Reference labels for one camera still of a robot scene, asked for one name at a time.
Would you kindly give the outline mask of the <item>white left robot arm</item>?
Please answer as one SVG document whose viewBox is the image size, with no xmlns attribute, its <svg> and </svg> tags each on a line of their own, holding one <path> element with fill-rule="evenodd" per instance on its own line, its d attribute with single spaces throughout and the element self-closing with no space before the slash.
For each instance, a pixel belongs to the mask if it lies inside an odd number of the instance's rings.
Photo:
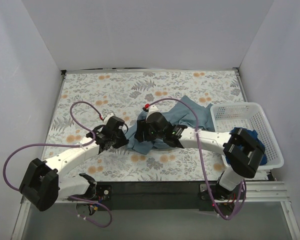
<svg viewBox="0 0 300 240">
<path fill-rule="evenodd" d="M 20 184 L 20 193 L 41 212 L 57 200 L 70 199 L 71 196 L 96 199 L 97 181 L 93 177 L 86 173 L 71 178 L 66 175 L 84 161 L 111 148 L 126 145 L 124 125 L 124 120 L 110 114 L 103 125 L 95 127 L 76 147 L 46 160 L 32 160 Z"/>
</svg>

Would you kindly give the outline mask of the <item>light blue t shirt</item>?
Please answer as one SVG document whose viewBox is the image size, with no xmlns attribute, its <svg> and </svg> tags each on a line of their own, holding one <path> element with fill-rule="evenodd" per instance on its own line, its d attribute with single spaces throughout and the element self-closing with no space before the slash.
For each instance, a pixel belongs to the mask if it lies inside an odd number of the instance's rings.
<svg viewBox="0 0 300 240">
<path fill-rule="evenodd" d="M 172 125 L 186 125 L 191 128 L 196 127 L 196 118 L 195 115 L 198 116 L 199 124 L 198 127 L 203 130 L 207 130 L 213 132 L 215 130 L 212 115 L 211 115 L 211 107 L 210 103 L 208 106 L 201 106 L 194 101 L 192 101 L 186 95 L 183 96 L 181 102 L 177 102 L 177 104 L 172 107 L 168 112 L 163 112 L 163 116 L 172 124 Z M 126 148 L 128 150 L 133 150 L 143 155 L 147 155 L 150 150 L 153 148 L 159 150 L 170 149 L 168 146 L 160 139 L 156 139 L 154 141 L 143 141 L 138 142 L 135 139 L 135 134 L 137 131 L 137 124 L 134 124 L 129 128 L 127 133 L 125 134 L 128 139 L 128 144 Z"/>
</svg>

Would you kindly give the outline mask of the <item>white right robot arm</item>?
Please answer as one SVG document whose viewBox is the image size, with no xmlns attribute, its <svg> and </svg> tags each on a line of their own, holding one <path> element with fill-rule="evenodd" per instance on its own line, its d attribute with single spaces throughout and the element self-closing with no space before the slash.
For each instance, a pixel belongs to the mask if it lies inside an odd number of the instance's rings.
<svg viewBox="0 0 300 240">
<path fill-rule="evenodd" d="M 199 149 L 225 156 L 229 167 L 211 190 L 216 199 L 229 198 L 243 180 L 253 179 L 265 155 L 265 147 L 245 128 L 236 127 L 230 132 L 196 130 L 173 125 L 160 112 L 137 121 L 135 139 L 140 143 L 159 139 L 172 148 Z"/>
</svg>

